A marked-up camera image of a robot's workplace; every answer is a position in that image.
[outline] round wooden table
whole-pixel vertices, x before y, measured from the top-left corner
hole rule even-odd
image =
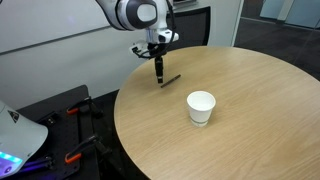
[[[319,179],[320,83],[272,56],[234,47],[192,47],[154,61],[119,91],[115,126],[132,161],[150,179]],[[209,123],[190,122],[186,98],[217,100]]]

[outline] white cup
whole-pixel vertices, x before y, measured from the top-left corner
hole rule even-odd
[[[208,124],[216,99],[206,91],[195,91],[187,98],[191,122],[198,127]]]

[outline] white wall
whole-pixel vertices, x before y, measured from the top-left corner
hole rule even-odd
[[[233,46],[243,0],[198,1],[178,10],[210,5],[209,45]],[[93,98],[117,90],[145,61],[128,51],[133,42],[144,36],[144,31],[107,28],[2,54],[0,99],[19,109],[82,84],[88,86]]]

